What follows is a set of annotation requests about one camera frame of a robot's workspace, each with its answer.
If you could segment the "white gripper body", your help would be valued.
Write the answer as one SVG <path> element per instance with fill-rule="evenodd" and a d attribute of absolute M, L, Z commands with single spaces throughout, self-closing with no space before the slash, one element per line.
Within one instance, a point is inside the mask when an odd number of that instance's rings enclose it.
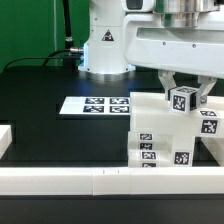
<path fill-rule="evenodd" d="M 224 0 L 122 0 L 133 65 L 224 79 Z"/>

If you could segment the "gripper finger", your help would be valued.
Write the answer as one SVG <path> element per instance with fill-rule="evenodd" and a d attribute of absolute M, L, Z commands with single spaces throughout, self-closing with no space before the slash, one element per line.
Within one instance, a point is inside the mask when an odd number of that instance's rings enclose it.
<path fill-rule="evenodd" d="M 207 102 L 207 96 L 216 84 L 217 79 L 208 76 L 199 76 L 198 83 L 200 87 L 196 94 L 196 99 L 198 104 L 205 104 Z"/>
<path fill-rule="evenodd" d="M 159 70 L 158 71 L 158 78 L 165 90 L 165 99 L 170 99 L 170 91 L 176 87 L 176 83 L 174 80 L 174 71 L 168 70 Z"/>

